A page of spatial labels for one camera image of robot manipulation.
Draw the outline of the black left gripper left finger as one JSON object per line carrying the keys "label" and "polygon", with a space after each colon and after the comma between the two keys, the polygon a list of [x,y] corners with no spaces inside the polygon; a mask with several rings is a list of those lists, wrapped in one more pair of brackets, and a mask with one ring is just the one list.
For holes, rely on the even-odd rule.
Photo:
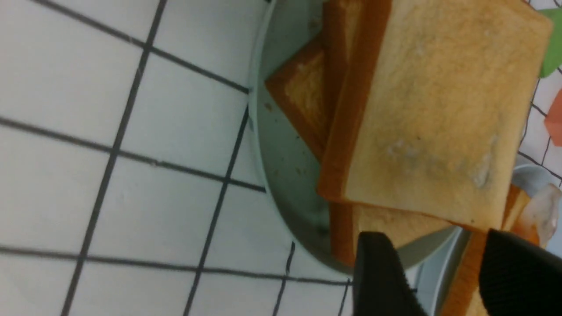
{"label": "black left gripper left finger", "polygon": [[399,254],[381,232],[362,232],[353,269],[354,316],[425,316]]}

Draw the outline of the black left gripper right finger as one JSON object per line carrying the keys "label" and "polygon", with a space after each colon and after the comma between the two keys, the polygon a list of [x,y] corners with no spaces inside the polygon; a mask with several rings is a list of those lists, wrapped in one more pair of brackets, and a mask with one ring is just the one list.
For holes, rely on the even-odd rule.
{"label": "black left gripper right finger", "polygon": [[490,316],[559,316],[561,259],[513,233],[490,230],[479,293]]}

